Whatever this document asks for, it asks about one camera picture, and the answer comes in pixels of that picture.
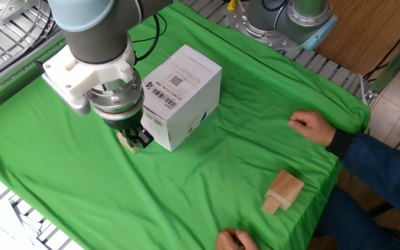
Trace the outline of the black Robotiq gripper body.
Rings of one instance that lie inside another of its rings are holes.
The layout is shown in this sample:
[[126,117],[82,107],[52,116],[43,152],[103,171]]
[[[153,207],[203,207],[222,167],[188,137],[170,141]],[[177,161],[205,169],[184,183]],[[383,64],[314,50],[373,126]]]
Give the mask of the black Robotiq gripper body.
[[120,113],[101,112],[101,118],[111,128],[118,131],[141,131],[143,116],[142,105]]

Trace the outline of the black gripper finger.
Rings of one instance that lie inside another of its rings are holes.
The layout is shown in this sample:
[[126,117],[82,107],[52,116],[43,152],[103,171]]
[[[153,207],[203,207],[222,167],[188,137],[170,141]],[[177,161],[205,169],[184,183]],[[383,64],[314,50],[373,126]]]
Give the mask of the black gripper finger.
[[153,136],[145,128],[137,132],[135,139],[135,145],[140,148],[146,148],[151,142],[153,142]]
[[130,135],[125,130],[120,131],[120,142],[123,146],[125,146],[128,149],[138,149],[139,148],[139,145],[137,144],[137,142],[135,140],[135,136]]

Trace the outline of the person's left hand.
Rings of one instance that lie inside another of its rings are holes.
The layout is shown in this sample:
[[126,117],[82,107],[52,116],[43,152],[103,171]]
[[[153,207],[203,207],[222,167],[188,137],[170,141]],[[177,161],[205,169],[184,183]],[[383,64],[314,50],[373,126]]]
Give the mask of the person's left hand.
[[225,228],[217,236],[215,250],[258,250],[258,246],[246,231]]

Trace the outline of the person's right hand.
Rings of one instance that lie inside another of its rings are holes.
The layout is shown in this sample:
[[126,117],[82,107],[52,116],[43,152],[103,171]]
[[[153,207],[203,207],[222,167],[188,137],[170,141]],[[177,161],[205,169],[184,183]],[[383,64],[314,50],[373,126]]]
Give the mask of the person's right hand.
[[308,141],[327,147],[333,140],[336,129],[318,111],[293,112],[288,125]]

